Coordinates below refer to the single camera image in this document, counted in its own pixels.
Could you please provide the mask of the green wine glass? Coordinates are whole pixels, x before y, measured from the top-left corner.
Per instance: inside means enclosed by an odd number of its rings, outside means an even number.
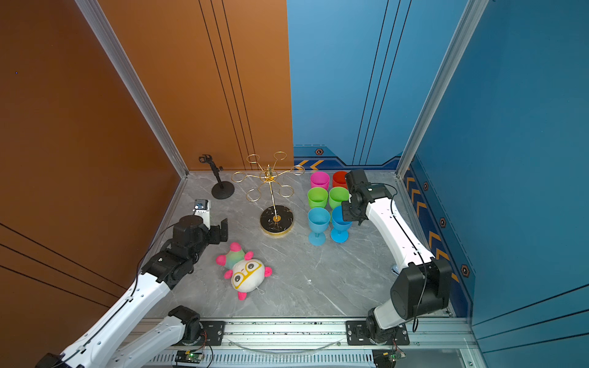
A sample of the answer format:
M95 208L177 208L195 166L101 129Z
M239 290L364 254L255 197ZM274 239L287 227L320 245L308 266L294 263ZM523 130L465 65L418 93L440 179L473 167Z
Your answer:
M349 199L350 193L345 187L336 186L329 191L328 202L332 209L341 206L343 202L348 202Z
M328 191L322 187L313 187L308 191L308 205L311 209L325 208L328 202Z

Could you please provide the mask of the light blue wine glass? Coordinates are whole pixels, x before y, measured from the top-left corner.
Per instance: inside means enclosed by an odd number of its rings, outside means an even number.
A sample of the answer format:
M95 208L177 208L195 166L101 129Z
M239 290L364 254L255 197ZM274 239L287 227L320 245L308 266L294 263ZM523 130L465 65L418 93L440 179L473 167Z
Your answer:
M314 246L321 246L326 241L325 232L331 222L331 215L328 210L320 207L312 208L308 212L308 225L311 233L308 236L309 242Z

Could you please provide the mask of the red wine glass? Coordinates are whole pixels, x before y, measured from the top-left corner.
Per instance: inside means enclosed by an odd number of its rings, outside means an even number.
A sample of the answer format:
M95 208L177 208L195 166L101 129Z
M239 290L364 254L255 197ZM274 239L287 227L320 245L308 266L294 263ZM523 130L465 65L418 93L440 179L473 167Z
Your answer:
M346 175L348 173L345 171L337 171L332 176L332 187L341 187L341 188L348 188L348 184L346 181Z

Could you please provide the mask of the pink wine glass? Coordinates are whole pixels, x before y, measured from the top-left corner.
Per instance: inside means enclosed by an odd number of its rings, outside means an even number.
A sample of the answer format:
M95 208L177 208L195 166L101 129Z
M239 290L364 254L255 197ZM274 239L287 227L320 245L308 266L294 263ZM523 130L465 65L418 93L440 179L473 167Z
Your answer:
M325 172L314 171L314 173L311 174L310 181L312 188L322 188L328 191L331 182L331 177L329 174Z

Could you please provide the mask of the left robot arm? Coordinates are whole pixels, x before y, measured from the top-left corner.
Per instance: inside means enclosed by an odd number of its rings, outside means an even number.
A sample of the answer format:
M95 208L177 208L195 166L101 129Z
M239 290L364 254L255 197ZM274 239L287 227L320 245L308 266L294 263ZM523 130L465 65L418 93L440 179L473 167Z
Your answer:
M175 343L201 342L200 315L190 308L173 308L156 327L136 340L124 340L144 316L179 284L208 245L229 238L226 219L208 226L203 217L182 217L161 251L138 270L131 287L103 317L60 354L48 353L38 367L142 367Z

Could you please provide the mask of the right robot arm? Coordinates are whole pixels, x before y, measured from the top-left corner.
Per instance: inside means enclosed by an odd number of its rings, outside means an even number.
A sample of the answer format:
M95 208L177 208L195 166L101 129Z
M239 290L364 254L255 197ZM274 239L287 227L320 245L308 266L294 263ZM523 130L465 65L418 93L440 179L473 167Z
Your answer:
M398 191L386 183L372 183L365 171L345 175L350 198L341 204L346 222L371 222L385 240L398 268L389 299L369 310L366 319L370 339L377 344L391 340L397 328L418 317L447 308L452 288L452 267L436 259L413 233L395 203Z

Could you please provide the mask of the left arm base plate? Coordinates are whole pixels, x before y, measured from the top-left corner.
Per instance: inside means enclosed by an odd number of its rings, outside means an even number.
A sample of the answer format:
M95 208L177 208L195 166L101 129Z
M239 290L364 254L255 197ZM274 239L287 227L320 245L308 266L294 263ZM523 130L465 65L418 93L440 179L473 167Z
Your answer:
M222 344L224 332L225 321L223 320L192 322L187 325L182 339L177 344L187 347L204 345L217 347Z

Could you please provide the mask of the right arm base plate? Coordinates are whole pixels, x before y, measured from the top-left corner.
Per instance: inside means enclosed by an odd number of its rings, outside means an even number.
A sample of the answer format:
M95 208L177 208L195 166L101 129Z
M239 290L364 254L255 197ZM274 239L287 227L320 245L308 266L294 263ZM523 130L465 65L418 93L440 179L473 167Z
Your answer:
M349 346L391 345L409 346L410 338L406 325L389 329L385 333L385 341L379 342L371 338L366 320L347 320L345 322L346 338Z

